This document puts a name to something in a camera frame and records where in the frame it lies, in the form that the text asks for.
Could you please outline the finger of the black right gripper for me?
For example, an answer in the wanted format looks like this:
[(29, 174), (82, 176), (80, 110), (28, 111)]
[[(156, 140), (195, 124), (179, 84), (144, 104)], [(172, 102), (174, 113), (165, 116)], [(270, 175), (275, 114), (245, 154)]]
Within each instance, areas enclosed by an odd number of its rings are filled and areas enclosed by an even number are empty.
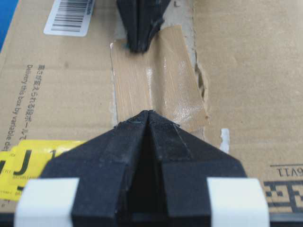
[(138, 52), (138, 3), (136, 0), (117, 0), (117, 7), (126, 30), (132, 52)]
[(147, 52), (153, 37), (164, 23), (170, 0), (138, 0), (137, 52)]

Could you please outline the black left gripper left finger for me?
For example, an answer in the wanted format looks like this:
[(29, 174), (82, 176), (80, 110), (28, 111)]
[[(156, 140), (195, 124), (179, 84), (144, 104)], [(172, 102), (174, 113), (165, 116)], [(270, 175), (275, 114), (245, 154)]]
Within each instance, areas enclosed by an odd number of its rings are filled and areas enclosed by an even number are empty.
[(116, 227), (140, 156), (148, 112), (47, 162), (28, 181), (16, 227)]

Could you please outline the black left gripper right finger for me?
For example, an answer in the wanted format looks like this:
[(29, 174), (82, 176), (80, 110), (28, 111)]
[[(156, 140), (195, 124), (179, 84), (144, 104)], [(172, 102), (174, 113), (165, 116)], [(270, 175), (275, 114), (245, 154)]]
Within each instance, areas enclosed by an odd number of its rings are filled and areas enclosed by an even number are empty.
[(238, 159), (155, 111), (148, 127), (164, 200), (162, 227), (268, 227), (258, 179)]

